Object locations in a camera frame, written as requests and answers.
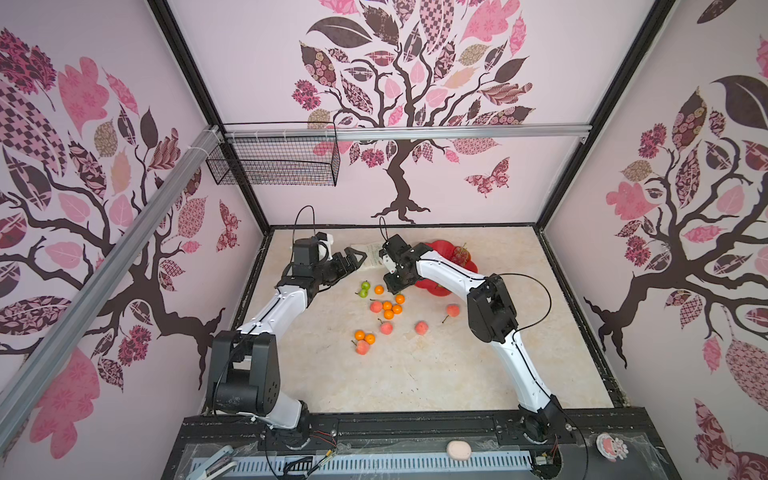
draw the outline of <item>patterned leaf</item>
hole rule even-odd
[[[149,304],[143,300],[136,300],[131,302],[131,312],[136,317],[136,320],[147,325],[152,325],[152,317],[150,315]]]
[[[406,39],[406,46],[402,49],[403,60],[409,62],[418,57],[419,53],[422,52],[423,46],[422,37],[419,35],[419,24],[413,25],[413,30]]]
[[[686,237],[688,240],[694,243],[704,243],[710,240],[714,240],[718,235],[720,235],[720,232],[722,231],[723,229],[720,227],[715,227],[714,225],[703,225],[701,227],[688,230],[683,235],[683,237]]]
[[[485,56],[485,71],[490,71],[496,66],[499,60],[502,59],[504,49],[507,47],[506,42],[501,47],[496,47]]]
[[[27,234],[27,219],[23,214],[0,219],[0,248],[18,245]]]
[[[341,83],[344,87],[344,95],[349,99],[349,102],[353,107],[358,110],[362,110],[366,113],[373,112],[373,104],[368,94],[355,84],[349,83],[345,79],[341,79]]]
[[[397,143],[394,140],[390,140],[386,144],[386,159],[389,160],[397,153]]]
[[[312,25],[307,33],[311,31],[319,31],[341,48],[355,48],[371,42],[371,36],[363,27],[344,17],[324,18]]]
[[[424,120],[427,118],[427,106],[423,105],[419,111],[417,111],[413,117],[416,127],[421,127],[424,124]]]
[[[768,410],[768,353],[739,340],[731,340],[725,361],[739,387],[758,405]]]
[[[523,62],[525,62],[527,58],[528,57],[515,58],[514,60],[510,60],[503,64],[496,71],[496,76],[493,77],[494,81],[497,81],[498,83],[504,83],[513,79],[515,75],[518,74],[520,68],[523,66]]]
[[[744,318],[757,325],[768,327],[768,308],[751,309]]]
[[[131,165],[128,163],[128,156],[125,154],[125,149],[114,157],[114,163],[109,172],[109,177],[110,180],[112,180],[112,190],[114,190],[116,194],[125,191],[125,189],[131,185]]]
[[[354,164],[357,162],[358,158],[360,158],[360,144],[354,143],[352,144],[352,147],[349,148],[349,164]]]
[[[480,154],[499,145],[493,138],[458,138],[452,141],[457,152],[464,155]]]
[[[104,355],[110,348],[112,348],[112,345],[114,345],[114,336],[112,335],[112,332],[109,332],[98,341],[96,348],[94,348],[94,352],[91,354],[91,358],[94,358],[96,355]]]
[[[51,203],[51,184],[48,182],[48,178],[37,168],[8,155],[5,148],[2,149],[2,154],[5,157],[5,164],[8,165],[8,172],[11,174],[13,184],[22,197],[40,210],[48,208],[48,204]]]
[[[170,276],[179,276],[184,273],[184,270],[182,270],[176,262],[168,258],[160,263],[160,268],[165,270],[165,272]]]
[[[723,352],[720,350],[720,344],[717,342],[715,335],[712,335],[709,340],[704,342],[704,347],[701,351],[704,354],[704,362],[707,362],[707,366],[710,367],[710,372],[720,368],[720,359],[723,357]]]
[[[685,303],[691,295],[693,294],[688,290],[675,290],[667,297],[664,306],[680,306]]]
[[[688,323],[691,323],[698,318],[698,316],[701,315],[701,310],[703,310],[703,308],[704,304],[701,301],[701,297],[698,295],[694,296],[686,303],[683,303],[682,308],[680,308],[680,328],[682,329]]]
[[[750,259],[752,255],[733,255],[729,253],[715,260],[713,271],[715,275],[723,275],[725,273],[731,273],[735,269],[744,265],[744,263]]]
[[[125,194],[119,196],[109,207],[109,220],[115,225],[128,228],[134,222],[134,210]]]
[[[11,85],[0,80],[0,138],[2,143],[40,160],[63,175],[67,167],[64,144],[48,119]]]
[[[119,386],[120,390],[123,391],[123,367],[120,366],[120,363],[101,357],[96,366],[98,375],[102,380],[110,385]]]
[[[477,68],[472,67],[463,68],[451,75],[448,80],[445,81],[443,86],[446,88],[463,87],[468,81],[472,79],[472,75],[475,74],[476,70]]]
[[[694,148],[685,159],[677,172],[674,186],[677,190],[677,199],[680,201],[680,208],[685,207],[694,199],[699,190],[700,170],[699,159],[697,157],[697,148]]]
[[[746,140],[744,145],[746,145],[744,150],[746,165],[752,170],[768,170],[768,147]]]
[[[466,50],[462,52],[462,56],[458,58],[458,62],[465,67],[474,65],[480,60],[480,57],[488,50],[488,45],[482,43],[469,45]]]
[[[344,71],[352,75],[352,78],[357,81],[367,81],[373,78],[373,72],[365,67],[345,68]]]
[[[383,8],[362,5],[362,14],[366,23],[373,30],[373,34],[385,43],[397,46],[399,30],[392,16]]]
[[[453,40],[446,43],[437,60],[435,60],[435,81],[442,80],[451,71],[453,62],[456,59],[456,47],[453,45]]]
[[[733,75],[715,80],[725,87],[725,111],[745,127],[768,130],[768,86],[757,78]]]
[[[724,214],[737,215],[743,207],[744,189],[741,185],[736,185],[717,199],[717,209]]]
[[[386,67],[395,61],[395,55],[386,50],[372,51],[371,53],[366,54],[366,57],[373,60],[373,63],[377,64],[379,67]]]
[[[18,285],[22,271],[18,263],[10,262],[0,265],[0,297],[8,295]]]
[[[422,144],[422,157],[424,157],[424,160],[426,161],[432,161],[432,145],[429,142],[424,142]]]
[[[328,55],[334,57],[336,60],[342,63],[349,63],[349,57],[346,56],[344,50],[340,50],[338,48],[329,48]]]
[[[179,235],[186,238],[192,238],[203,226],[205,217],[205,200],[203,198],[190,199],[179,214]]]
[[[736,3],[736,0],[714,0],[710,3],[710,6],[701,14],[696,23],[706,23],[710,20],[721,16],[731,5]]]
[[[520,15],[512,26],[512,35],[509,38],[509,51],[511,51],[513,57],[520,51],[523,42],[525,42],[525,32],[525,22],[523,21],[523,16]]]
[[[170,275],[165,273],[163,270],[157,271],[157,281],[160,284],[160,286],[163,287],[163,290],[168,290],[169,292],[175,292],[176,288],[174,288],[174,281],[171,278]]]
[[[480,99],[472,102],[472,105],[469,106],[469,112],[467,112],[467,120],[471,120],[478,116],[478,113],[480,113]]]
[[[69,137],[69,157],[85,186],[97,197],[103,199],[104,192],[107,190],[107,176],[104,175],[101,165],[91,152],[72,140],[72,136]]]
[[[701,132],[705,118],[707,118],[707,104],[699,96],[697,88],[677,113],[672,126],[672,142],[679,152],[682,153],[685,147],[694,142]]]
[[[486,90],[480,90],[480,93],[494,105],[514,104],[518,101],[520,95],[529,92],[532,88],[533,84],[530,83],[522,87],[518,86],[518,84],[501,84]]]
[[[656,255],[654,258],[650,259],[650,262],[645,267],[646,270],[655,270],[657,272],[660,272],[667,268],[670,264],[670,260],[672,260],[672,254],[667,252],[661,252],[658,255]]]
[[[398,105],[395,110],[392,111],[391,114],[389,114],[389,120],[386,122],[387,127],[391,127],[393,125],[397,125],[397,123],[402,118],[402,105]]]
[[[56,323],[69,306],[58,296],[36,296],[0,309],[0,333],[28,335]]]
[[[94,145],[100,157],[111,157],[118,151],[118,133],[114,131],[112,120],[96,127]]]
[[[192,178],[187,182],[187,186],[184,187],[184,196],[189,198],[197,192],[197,189],[200,188],[200,179],[203,176],[203,171],[200,167],[197,168],[197,170],[194,171],[194,174],[192,174]]]
[[[45,252],[61,268],[71,269],[80,265],[83,247],[75,242],[58,242],[47,246]]]
[[[616,233],[616,237],[629,237],[635,230],[640,228],[640,225],[642,224],[643,222],[639,220],[632,220],[630,223],[624,225],[621,230],[619,230],[619,233]]]
[[[630,182],[641,182],[653,173],[647,160],[634,161],[621,171]]]
[[[710,142],[704,142],[707,144],[707,165],[715,170],[727,170],[731,168],[733,162],[730,160],[730,155],[724,148],[715,145]]]

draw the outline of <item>tree mural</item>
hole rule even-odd
[[[768,247],[761,247],[768,245],[761,219],[768,216],[768,147],[727,136],[730,121],[768,130],[768,86],[744,75],[714,83],[725,88],[727,116],[708,111],[697,89],[675,118],[672,145],[665,146],[663,124],[641,135],[643,159],[622,171],[630,183],[621,182],[606,196],[615,214],[628,220],[616,234],[627,242],[625,257],[635,267],[627,296],[616,311],[585,301],[603,321],[603,349],[605,336],[611,336],[626,367],[624,328],[649,290],[671,290],[664,307],[680,308],[681,328],[699,318],[707,324],[703,357],[712,371],[720,366],[723,342],[712,310],[721,306],[733,332],[725,352],[728,369],[768,409],[768,353],[745,341],[768,340]],[[753,268],[758,273],[747,271]],[[761,293],[748,295],[743,287]]]
[[[15,36],[3,31],[3,54],[13,57],[15,51],[25,48]],[[6,71],[2,73],[15,79]],[[172,128],[170,137],[161,140],[150,109],[139,117],[131,91],[109,74],[107,83],[119,100],[119,111],[109,112],[114,116],[98,125],[91,145],[86,147],[90,142],[80,136],[83,125],[108,116],[104,108],[110,91],[98,83],[99,69],[90,58],[80,59],[79,70],[67,65],[58,77],[55,73],[50,77],[51,87],[58,79],[61,102],[76,130],[69,132],[66,146],[34,104],[17,88],[0,81],[2,158],[15,187],[15,191],[0,192],[0,205],[11,212],[0,219],[0,249],[9,250],[25,238],[28,243],[30,237],[37,238],[23,252],[0,254],[0,297],[13,292],[27,275],[59,280],[76,290],[82,289],[147,205],[150,189],[162,185],[157,173],[173,168],[180,156],[176,129]],[[140,180],[132,182],[136,174]],[[206,352],[223,309],[204,322],[168,311],[164,298],[166,292],[175,291],[174,278],[184,273],[174,258],[192,254],[200,247],[192,240],[203,225],[207,201],[206,197],[194,197],[200,176],[198,169],[128,269],[131,284],[106,302],[95,322],[97,327],[85,333],[100,336],[91,358],[98,375],[108,384],[123,389],[124,368],[146,357],[153,338],[180,334],[191,336],[197,343],[198,388],[202,386]],[[53,206],[60,207],[65,217],[51,218],[50,212],[55,209],[49,207]],[[225,231],[218,250],[237,244],[234,231],[239,223],[221,202],[220,211]],[[52,264],[59,268],[48,268]],[[55,324],[69,306],[68,299],[36,293],[39,294],[0,309],[1,334],[25,336],[41,332]],[[132,327],[125,326],[134,321]],[[0,343],[0,355],[28,355],[40,342],[41,338],[23,348]]]
[[[511,27],[507,20],[519,9],[519,0],[504,5],[501,0],[458,1],[467,4],[465,9],[475,8],[463,32],[454,28],[453,0],[424,0],[418,10],[416,0],[361,2],[359,8],[353,0],[320,2],[336,14],[356,15],[358,21],[335,16],[310,27],[308,34],[319,32],[338,48],[325,51],[300,44],[306,70],[320,87],[318,91],[310,81],[300,80],[293,92],[303,108],[313,110],[310,121],[332,121],[340,127],[503,125],[520,124],[533,110],[502,107],[533,88],[510,82],[525,62],[514,58],[526,35],[522,15]],[[462,51],[458,58],[457,49]],[[511,59],[502,62],[504,57]],[[318,108],[324,101],[332,106]],[[349,152],[350,164],[361,160],[374,168],[389,162],[386,172],[397,196],[373,217],[397,212],[400,220],[415,223],[407,212],[429,208],[411,199],[403,170],[409,158],[432,162],[438,151],[458,162],[460,154],[478,154],[496,145],[492,138],[454,140],[452,148],[416,139],[340,142],[339,151]],[[486,194],[506,185],[507,177],[494,171],[465,180]]]

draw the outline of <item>pink flower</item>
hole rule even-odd
[[[328,7],[333,10],[333,13],[341,15],[359,13],[357,5],[355,5],[355,0],[320,0],[320,4],[323,7]]]
[[[617,192],[610,192],[605,196],[608,205],[616,205],[614,214],[620,215],[622,220],[633,220],[642,217],[656,205],[645,200],[643,187],[640,184],[630,185],[621,182]]]

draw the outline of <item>wall mural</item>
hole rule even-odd
[[[79,70],[66,65],[56,72],[39,47],[30,49],[8,29],[0,34],[0,57],[0,73],[13,84],[0,80],[0,140],[3,164],[15,187],[0,192],[0,205],[12,212],[0,219],[0,249],[12,252],[25,238],[28,243],[30,237],[37,239],[25,251],[0,254],[0,297],[29,289],[25,278],[33,276],[80,290],[146,207],[152,188],[162,185],[158,174],[178,161],[178,133],[171,128],[170,136],[161,140],[150,108],[139,115],[131,90],[106,71],[102,77],[90,58],[80,59]],[[102,79],[109,89],[100,84]],[[74,125],[66,137],[31,102],[39,91],[54,94],[57,81],[61,103]],[[112,105],[119,109],[107,111],[111,94],[119,100]],[[83,137],[83,127],[90,121],[102,121],[92,139]],[[224,309],[203,321],[168,311],[165,304],[165,295],[176,291],[174,279],[184,274],[174,259],[214,247],[194,240],[203,226],[207,202],[207,197],[195,197],[200,176],[198,169],[129,268],[131,283],[104,305],[94,322],[101,326],[85,333],[100,337],[95,350],[87,354],[76,349],[38,402],[30,440],[40,442],[52,435],[54,458],[65,455],[77,441],[74,422],[93,412],[99,379],[122,390],[124,370],[146,358],[152,339],[177,334],[194,338],[200,355],[198,388],[202,386],[205,356]],[[50,218],[48,208],[56,205],[65,217]],[[223,202],[219,207],[223,233],[217,251],[237,245],[240,222]],[[59,268],[45,268],[51,262]],[[34,295],[0,308],[1,334],[23,337],[41,332],[54,325],[70,304],[67,298],[45,292]],[[41,341],[30,340],[25,346],[0,343],[0,355],[26,356]]]
[[[310,121],[333,121],[347,128],[503,125],[520,124],[534,110],[505,107],[533,88],[531,83],[511,83],[526,59],[514,58],[525,41],[522,14],[508,21],[519,10],[519,0],[505,4],[457,0],[464,6],[462,15],[474,10],[463,32],[453,28],[453,0],[424,0],[418,8],[416,0],[375,0],[359,6],[353,0],[320,3],[344,16],[323,18],[307,32],[325,35],[338,48],[324,51],[308,45],[309,39],[306,44],[300,42],[302,61],[319,90],[311,81],[299,80],[293,99],[313,111]],[[369,52],[362,56],[345,50],[363,45]],[[374,98],[360,85],[372,88]],[[385,169],[397,196],[372,217],[397,212],[400,220],[415,223],[406,214],[429,208],[410,198],[403,170],[408,159],[433,162],[439,152],[446,160],[458,162],[460,155],[479,154],[498,145],[492,138],[441,143],[433,139],[339,142],[339,150],[349,152],[350,164],[361,160],[374,168],[389,162]],[[318,154],[326,153],[325,147],[319,148]],[[507,169],[508,159],[504,159],[491,175],[464,180],[487,195],[493,187],[506,186]]]

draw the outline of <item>butterfly decal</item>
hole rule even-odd
[[[216,242],[216,251],[220,252],[225,248],[234,248],[237,243],[237,226],[240,225],[235,214],[230,213],[229,207],[224,205],[224,202],[219,200],[219,211],[221,212],[221,220],[224,221],[224,232],[219,236],[219,241]]]
[[[498,165],[494,167],[490,176],[486,177],[485,175],[470,175],[464,180],[468,181],[469,184],[473,187],[477,187],[478,192],[488,198],[488,193],[493,190],[494,185],[496,187],[509,188],[509,185],[507,185],[507,182],[509,181],[509,175],[505,173],[507,170],[509,170],[509,157],[506,157],[504,160],[498,162]]]

